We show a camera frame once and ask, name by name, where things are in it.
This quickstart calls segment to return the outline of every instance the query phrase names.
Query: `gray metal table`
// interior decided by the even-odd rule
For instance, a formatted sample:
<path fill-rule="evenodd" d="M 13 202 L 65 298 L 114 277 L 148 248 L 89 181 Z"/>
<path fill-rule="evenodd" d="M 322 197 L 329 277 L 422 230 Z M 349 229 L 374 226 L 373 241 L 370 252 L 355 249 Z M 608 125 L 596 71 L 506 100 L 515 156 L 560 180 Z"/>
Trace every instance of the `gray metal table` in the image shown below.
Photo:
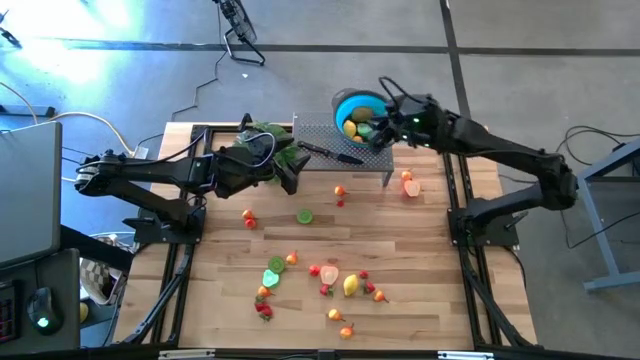
<path fill-rule="evenodd" d="M 391 147 L 374 155 L 369 149 L 351 146 L 337 131 L 331 113 L 293 114 L 293 137 L 296 141 L 305 141 L 364 161 L 362 165 L 347 164 L 303 149 L 311 155 L 303 171 L 380 172 L 382 186 L 387 186 L 394 170 Z"/>
<path fill-rule="evenodd" d="M 607 276 L 585 282 L 587 291 L 640 283 L 640 271 L 621 271 L 609 243 L 609 235 L 612 234 L 619 239 L 633 238 L 640 229 L 638 222 L 625 221 L 604 231 L 614 221 L 640 211 L 640 178 L 605 176 L 637 156 L 640 156 L 640 139 L 614 151 L 577 176 L 582 201 L 609 271 Z"/>

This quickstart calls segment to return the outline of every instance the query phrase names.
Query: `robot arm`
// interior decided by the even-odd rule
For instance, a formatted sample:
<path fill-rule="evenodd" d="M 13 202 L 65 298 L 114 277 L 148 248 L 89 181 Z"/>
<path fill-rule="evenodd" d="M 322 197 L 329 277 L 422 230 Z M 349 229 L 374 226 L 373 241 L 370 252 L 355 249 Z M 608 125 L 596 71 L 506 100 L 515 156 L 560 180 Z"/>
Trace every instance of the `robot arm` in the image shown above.
<path fill-rule="evenodd" d="M 438 153 L 483 156 L 538 178 L 531 187 L 497 199 L 474 199 L 459 214 L 465 232 L 482 232 L 496 217 L 516 211 L 538 206 L 563 210 L 574 205 L 577 181 L 562 155 L 547 154 L 544 149 L 535 150 L 492 135 L 477 122 L 442 109 L 431 95 L 410 95 L 393 80 L 380 78 L 388 93 L 385 81 L 403 94 L 388 102 L 387 115 L 372 119 L 375 132 L 369 144 L 374 152 L 405 140 L 409 146 L 424 146 Z"/>
<path fill-rule="evenodd" d="M 87 158 L 79 173 L 75 188 L 88 196 L 111 195 L 145 209 L 165 228 L 187 228 L 194 219 L 198 205 L 191 206 L 183 199 L 165 199 L 133 182 L 173 184 L 187 193 L 202 196 L 213 191 L 220 198 L 228 198 L 250 186 L 274 177 L 280 179 L 287 194 L 295 194 L 298 174 L 309 161 L 301 156 L 287 164 L 278 164 L 273 156 L 293 142 L 286 134 L 278 138 L 269 133 L 255 133 L 241 146 L 221 147 L 218 151 L 199 157 L 185 157 L 169 161 L 209 138 L 205 131 L 187 148 L 159 160 L 140 160 L 116 155 L 107 150 L 102 156 Z M 138 229 L 149 223 L 145 216 L 127 219 Z"/>

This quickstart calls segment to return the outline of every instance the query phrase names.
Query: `black knife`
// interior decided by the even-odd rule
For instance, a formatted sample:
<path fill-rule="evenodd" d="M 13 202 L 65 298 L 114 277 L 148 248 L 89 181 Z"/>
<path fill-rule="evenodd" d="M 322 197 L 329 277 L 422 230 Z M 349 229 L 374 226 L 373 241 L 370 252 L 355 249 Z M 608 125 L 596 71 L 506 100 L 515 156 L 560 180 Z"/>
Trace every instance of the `black knife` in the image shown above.
<path fill-rule="evenodd" d="M 317 153 L 320 153 L 326 157 L 330 157 L 332 159 L 336 159 L 338 161 L 342 161 L 342 162 L 346 162 L 348 164 L 355 164 L 355 165 L 362 165 L 364 164 L 364 161 L 360 160 L 360 159 L 356 159 L 353 156 L 349 156 L 346 154 L 339 154 L 336 152 L 333 152 L 331 150 L 327 150 L 325 148 L 321 148 L 319 146 L 313 145 L 313 144 L 309 144 L 308 142 L 304 142 L 304 141 L 298 141 L 298 146 L 301 148 L 305 148 L 307 150 L 311 150 L 311 151 L 315 151 Z"/>

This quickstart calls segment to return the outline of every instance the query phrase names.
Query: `gray floor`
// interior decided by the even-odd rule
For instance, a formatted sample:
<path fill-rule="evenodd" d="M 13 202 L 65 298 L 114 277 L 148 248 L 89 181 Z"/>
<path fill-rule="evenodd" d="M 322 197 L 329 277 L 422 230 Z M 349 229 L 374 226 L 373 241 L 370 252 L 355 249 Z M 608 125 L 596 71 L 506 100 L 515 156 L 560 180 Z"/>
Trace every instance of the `gray floor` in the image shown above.
<path fill-rule="evenodd" d="M 110 119 L 131 146 L 162 132 L 171 113 L 191 104 L 194 88 L 212 78 L 218 52 L 66 50 L 39 37 L 152 42 L 217 43 L 210 1 L 66 0 L 41 7 L 15 2 L 3 24 L 25 44 L 0 46 L 0 81 L 32 103 L 60 111 L 88 111 Z M 459 46 L 520 48 L 640 47 L 640 3 L 634 0 L 450 0 Z M 261 44 L 446 46 L 438 0 L 246 0 Z M 413 92 L 430 92 L 457 110 L 447 54 L 265 53 L 264 68 L 225 59 L 219 82 L 201 89 L 199 108 L 176 121 L 283 121 L 292 112 L 330 111 L 344 87 L 380 91 L 389 75 Z M 637 133 L 638 57 L 462 56 L 473 117 L 498 135 L 533 147 L 555 148 L 564 131 L 587 124 Z M 0 103 L 17 103 L 0 92 Z M 0 128 L 29 124 L 0 118 Z M 93 120 L 63 120 L 66 146 L 91 153 L 120 150 L 108 129 Z M 594 161 L 610 140 L 585 135 L 571 142 Z M 159 142 L 150 143 L 157 151 Z M 79 159 L 73 153 L 67 156 Z M 584 166 L 570 160 L 576 171 Z M 63 172 L 72 176 L 73 164 Z M 501 173 L 524 178 L 511 169 Z M 503 182 L 505 191 L 519 185 Z M 135 208 L 111 198 L 77 195 L 63 184 L 63 223 L 86 233 L 127 230 L 122 218 Z M 590 233 L 581 206 L 567 212 L 572 242 Z M 550 349 L 637 356 L 640 286 L 586 294 L 582 282 L 605 274 L 595 242 L 568 250 L 557 213 L 531 211 L 518 225 L 520 255 L 540 344 Z M 640 247 L 611 238 L 626 269 L 638 270 Z M 83 331 L 99 344 L 105 324 Z"/>

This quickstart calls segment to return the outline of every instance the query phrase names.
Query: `wooden table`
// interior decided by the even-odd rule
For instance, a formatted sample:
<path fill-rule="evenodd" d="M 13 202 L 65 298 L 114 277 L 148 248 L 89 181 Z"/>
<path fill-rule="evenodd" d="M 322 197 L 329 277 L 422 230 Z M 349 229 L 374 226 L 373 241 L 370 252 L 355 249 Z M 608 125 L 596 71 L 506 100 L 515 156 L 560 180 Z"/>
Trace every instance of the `wooden table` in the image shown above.
<path fill-rule="evenodd" d="M 168 123 L 160 156 L 189 143 L 191 123 Z M 232 134 L 215 136 L 214 148 L 229 145 Z M 303 172 L 298 193 L 287 196 L 279 185 L 261 184 L 227 200 L 208 196 L 203 241 L 196 248 L 182 324 L 180 347 L 332 348 L 332 349 L 468 349 L 472 347 L 457 250 L 450 246 L 445 211 L 449 207 L 442 157 L 428 149 L 394 148 L 396 174 L 385 189 L 376 174 Z M 418 198 L 403 199 L 399 174 L 412 169 L 420 181 Z M 500 195 L 496 164 L 470 159 L 474 193 Z M 333 189 L 350 193 L 343 208 Z M 154 185 L 156 193 L 175 198 L 177 188 Z M 310 225 L 296 222 L 301 208 L 313 211 Z M 241 217 L 252 209 L 258 227 L 248 230 Z M 136 256 L 131 269 L 115 340 L 122 340 L 155 302 L 167 245 L 152 245 Z M 297 250 L 269 298 L 274 317 L 263 322 L 253 306 L 269 258 Z M 511 254 L 487 248 L 497 303 L 521 334 L 535 342 L 522 276 Z M 307 268 L 334 264 L 341 273 L 336 296 L 319 293 L 320 280 Z M 344 278 L 366 269 L 390 303 L 370 297 L 345 298 Z M 355 335 L 342 340 L 344 323 L 327 318 L 339 309 L 355 323 Z M 172 320 L 168 307 L 164 335 Z M 478 307 L 488 338 L 486 315 Z"/>

